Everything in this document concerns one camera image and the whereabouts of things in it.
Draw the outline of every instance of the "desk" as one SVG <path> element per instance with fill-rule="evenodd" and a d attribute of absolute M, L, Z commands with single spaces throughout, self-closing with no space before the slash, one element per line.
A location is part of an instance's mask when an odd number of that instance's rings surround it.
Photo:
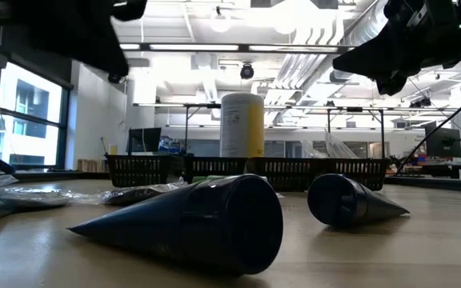
<path fill-rule="evenodd" d="M 422 165 L 421 167 L 421 174 L 460 179 L 461 165 Z"/>
<path fill-rule="evenodd" d="M 109 181 L 49 187 L 97 190 Z M 338 232 L 312 217 L 305 194 L 281 199 L 284 239 L 265 272 L 208 277 L 88 241 L 65 228 L 114 210 L 69 206 L 0 219 L 0 288 L 461 287 L 461 192 L 385 186 L 410 218 Z"/>

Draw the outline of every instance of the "plastic cone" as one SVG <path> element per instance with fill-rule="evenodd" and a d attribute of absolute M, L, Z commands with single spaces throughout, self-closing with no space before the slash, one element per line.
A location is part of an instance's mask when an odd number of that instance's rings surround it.
<path fill-rule="evenodd" d="M 337 227 L 410 213 L 381 194 L 338 174 L 326 174 L 314 180 L 307 202 L 320 222 Z"/>
<path fill-rule="evenodd" d="M 257 274 L 279 252 L 283 216 L 273 188 L 243 175 L 195 183 L 70 230 L 192 267 Z"/>

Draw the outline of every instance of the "wooden table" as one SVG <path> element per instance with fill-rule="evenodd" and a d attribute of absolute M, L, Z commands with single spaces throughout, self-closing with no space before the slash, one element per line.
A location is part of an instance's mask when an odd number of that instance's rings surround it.
<path fill-rule="evenodd" d="M 82 180 L 51 187 L 109 186 Z M 0 219 L 0 288 L 461 287 L 461 192 L 401 186 L 384 192 L 412 215 L 347 232 L 313 218 L 304 194 L 284 194 L 279 256 L 265 272 L 237 279 L 152 262 L 65 229 L 113 208 L 15 214 Z"/>

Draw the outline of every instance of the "black basket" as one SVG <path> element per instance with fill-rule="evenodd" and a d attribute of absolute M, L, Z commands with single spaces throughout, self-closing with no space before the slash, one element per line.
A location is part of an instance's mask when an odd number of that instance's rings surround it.
<path fill-rule="evenodd" d="M 194 176 L 241 175 L 247 160 L 248 158 L 185 157 L 185 180 L 191 183 Z"/>
<path fill-rule="evenodd" d="M 324 159 L 251 158 L 247 173 L 266 176 L 278 192 L 304 191 L 316 177 L 325 173 Z"/>
<path fill-rule="evenodd" d="M 177 182 L 184 171 L 184 162 L 180 157 L 107 155 L 106 158 L 115 187 Z"/>
<path fill-rule="evenodd" d="M 327 173 L 343 174 L 365 187 L 378 191 L 383 187 L 388 159 L 327 159 Z"/>

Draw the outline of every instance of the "glass window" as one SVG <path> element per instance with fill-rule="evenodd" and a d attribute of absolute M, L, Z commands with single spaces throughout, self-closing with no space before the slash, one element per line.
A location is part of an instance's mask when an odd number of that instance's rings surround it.
<path fill-rule="evenodd" d="M 62 87 L 15 64 L 1 72 L 0 107 L 59 122 Z"/>
<path fill-rule="evenodd" d="M 359 158 L 367 158 L 367 142 L 344 142 L 351 152 Z"/>
<path fill-rule="evenodd" d="M 188 140 L 187 152 L 199 157 L 219 157 L 220 140 Z"/>
<path fill-rule="evenodd" d="M 264 157 L 284 158 L 284 141 L 265 141 Z"/>
<path fill-rule="evenodd" d="M 312 142 L 312 148 L 319 153 L 325 154 L 328 156 L 327 143 L 324 141 L 314 141 Z"/>
<path fill-rule="evenodd" d="M 56 165 L 58 127 L 0 116 L 0 159 L 9 164 Z"/>

